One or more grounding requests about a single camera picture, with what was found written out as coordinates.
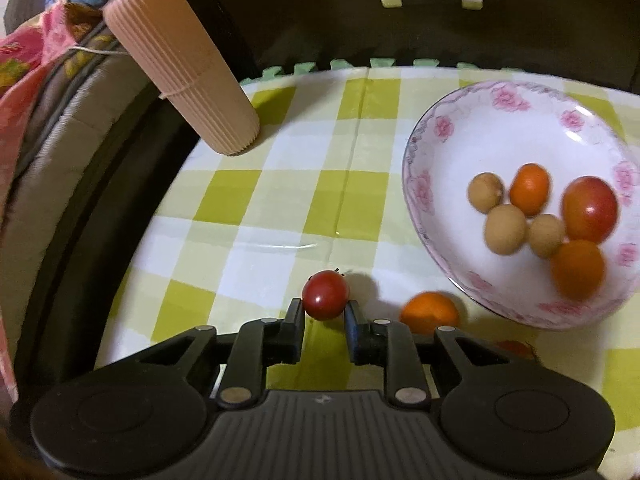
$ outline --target pink flower pattern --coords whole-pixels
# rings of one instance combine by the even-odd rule
[[[584,126],[584,117],[577,110],[566,110],[560,116],[560,124],[576,134]]]
[[[620,202],[624,206],[630,206],[634,196],[637,170],[628,160],[623,160],[613,168],[616,187],[620,195]]]
[[[531,108],[531,104],[524,100],[513,85],[505,84],[491,90],[494,98],[494,108],[506,112],[524,112]]]
[[[425,170],[409,179],[416,205],[425,213],[433,215],[433,193],[431,192],[431,175]]]
[[[553,303],[539,303],[538,308],[549,312],[550,314],[558,314],[559,316],[580,316],[585,310],[585,306],[573,301],[554,301]]]
[[[435,132],[436,136],[438,136],[442,142],[445,142],[453,135],[453,123],[451,119],[449,119],[449,116],[440,115],[436,117]]]
[[[476,274],[475,272],[469,272],[467,276],[469,278],[469,282],[471,282],[471,285],[476,290],[481,290],[483,292],[489,292],[491,290],[494,290],[494,286],[491,283],[482,279],[482,277],[479,274]]]
[[[620,267],[631,267],[638,260],[638,246],[636,244],[620,244],[616,263]]]

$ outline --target white plate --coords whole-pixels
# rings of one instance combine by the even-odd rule
[[[549,263],[527,245],[512,256],[498,256],[484,244],[485,216],[466,198],[469,182],[489,171],[508,191],[528,162],[551,175],[546,213],[560,216],[562,192],[579,176],[598,176],[618,194],[618,224],[600,245],[607,275],[585,303],[561,298]],[[402,162],[409,215],[447,277],[496,314],[554,330],[602,319],[634,293],[638,185],[636,161],[601,118],[562,92],[532,83],[481,82],[443,97],[416,124]]]

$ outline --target green checkered tablecloth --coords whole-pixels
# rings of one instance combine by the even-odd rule
[[[242,155],[198,143],[152,219],[113,303],[99,364],[195,325],[235,332],[282,316],[306,279],[339,267],[369,317],[398,318],[424,290],[459,292],[422,247],[401,187],[401,159],[420,116],[479,80],[540,82],[594,110],[640,152],[640,97],[551,76],[447,68],[353,68],[244,86],[261,133]],[[610,479],[640,473],[640,296],[604,322],[552,333],[502,319],[465,298],[462,328],[535,346],[542,362],[602,392],[616,415],[603,462]],[[278,388],[381,387],[353,367],[341,320],[310,321],[299,365],[270,369]]]

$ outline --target white cable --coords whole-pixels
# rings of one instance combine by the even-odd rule
[[[94,48],[87,48],[85,46],[70,46],[69,50],[83,50],[84,52],[90,52],[91,54],[99,54],[105,56],[129,56],[129,53],[124,50],[96,50]]]

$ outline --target pink ribbed container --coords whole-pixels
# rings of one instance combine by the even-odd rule
[[[111,0],[104,20],[184,119],[215,151],[258,135],[258,114],[187,0]]]

